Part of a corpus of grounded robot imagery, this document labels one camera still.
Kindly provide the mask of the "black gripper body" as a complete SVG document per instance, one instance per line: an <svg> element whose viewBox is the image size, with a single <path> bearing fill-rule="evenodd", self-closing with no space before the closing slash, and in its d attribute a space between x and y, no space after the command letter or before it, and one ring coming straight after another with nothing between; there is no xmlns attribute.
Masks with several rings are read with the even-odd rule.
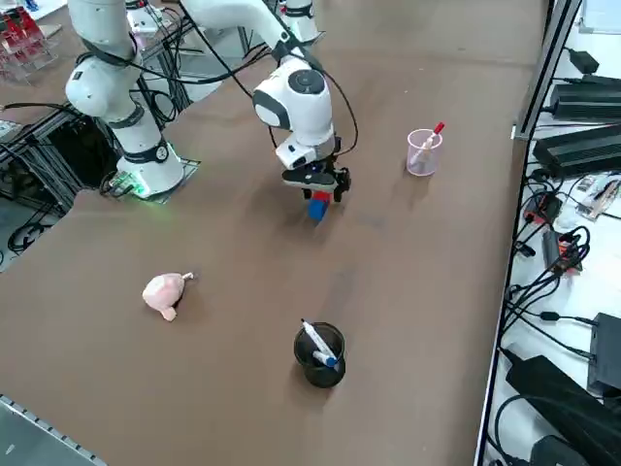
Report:
<svg viewBox="0 0 621 466"><path fill-rule="evenodd" d="M315 160L310 165L310 173L313 176L330 176L336 177L339 173L339 169L336 166L338 157L335 154L328 155L322 159Z"/></svg>

